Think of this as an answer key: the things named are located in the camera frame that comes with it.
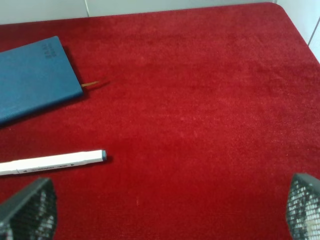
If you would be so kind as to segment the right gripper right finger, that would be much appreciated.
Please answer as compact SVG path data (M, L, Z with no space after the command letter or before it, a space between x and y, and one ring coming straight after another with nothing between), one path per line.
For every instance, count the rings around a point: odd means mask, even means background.
M287 198L286 223L292 239L320 238L320 180L306 173L294 174Z

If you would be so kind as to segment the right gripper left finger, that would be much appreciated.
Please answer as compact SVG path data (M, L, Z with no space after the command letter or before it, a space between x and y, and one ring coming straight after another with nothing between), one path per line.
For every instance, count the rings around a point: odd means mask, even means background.
M58 222L50 178L38 178L0 204L2 240L52 240Z

